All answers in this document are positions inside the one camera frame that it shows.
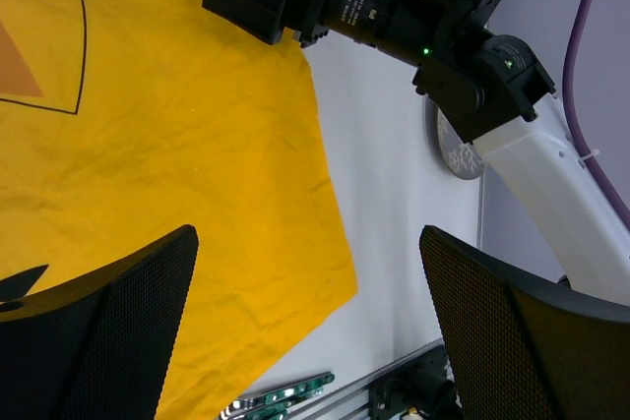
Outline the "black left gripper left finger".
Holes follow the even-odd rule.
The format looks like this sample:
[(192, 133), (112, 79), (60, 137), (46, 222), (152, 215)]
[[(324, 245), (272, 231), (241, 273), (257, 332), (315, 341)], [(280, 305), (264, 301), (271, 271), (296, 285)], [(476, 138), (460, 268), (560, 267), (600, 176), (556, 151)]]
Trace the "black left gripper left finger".
[(154, 418), (198, 248), (183, 225), (42, 291), (45, 266), (2, 278), (2, 418)]

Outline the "yellow Pikachu cloth placemat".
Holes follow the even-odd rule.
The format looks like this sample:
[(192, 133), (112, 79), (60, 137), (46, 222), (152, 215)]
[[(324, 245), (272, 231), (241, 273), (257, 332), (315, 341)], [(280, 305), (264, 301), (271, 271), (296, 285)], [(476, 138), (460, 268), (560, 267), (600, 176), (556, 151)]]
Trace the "yellow Pikachu cloth placemat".
[(47, 288), (184, 225), (160, 419), (213, 419), (356, 291), (309, 65), (201, 0), (1, 0), (1, 272)]

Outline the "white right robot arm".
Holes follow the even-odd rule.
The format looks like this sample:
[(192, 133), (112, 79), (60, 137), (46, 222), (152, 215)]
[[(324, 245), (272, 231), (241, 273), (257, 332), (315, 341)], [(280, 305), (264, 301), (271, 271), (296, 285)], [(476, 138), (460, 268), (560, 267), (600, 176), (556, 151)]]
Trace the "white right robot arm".
[(576, 290), (629, 301), (629, 214), (602, 183), (567, 91), (531, 47), (487, 22), (500, 0), (202, 0), (267, 44), (329, 31), (411, 65), (433, 101), (526, 208)]

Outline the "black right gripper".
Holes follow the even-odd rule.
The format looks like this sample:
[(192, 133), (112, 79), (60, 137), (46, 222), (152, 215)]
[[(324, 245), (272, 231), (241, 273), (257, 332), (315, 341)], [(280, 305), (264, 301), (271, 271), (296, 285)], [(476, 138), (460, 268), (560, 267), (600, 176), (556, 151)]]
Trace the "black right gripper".
[(443, 14), (426, 0), (202, 0), (202, 8), (269, 45), (286, 29), (303, 47), (334, 31), (413, 66), (435, 52)]

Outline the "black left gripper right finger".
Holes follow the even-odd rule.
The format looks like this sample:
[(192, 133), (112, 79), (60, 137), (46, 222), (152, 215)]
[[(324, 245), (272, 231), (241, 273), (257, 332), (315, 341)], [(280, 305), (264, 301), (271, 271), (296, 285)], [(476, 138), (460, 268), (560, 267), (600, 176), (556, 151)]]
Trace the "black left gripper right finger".
[(427, 225), (419, 252), (467, 419), (626, 419), (629, 309)]

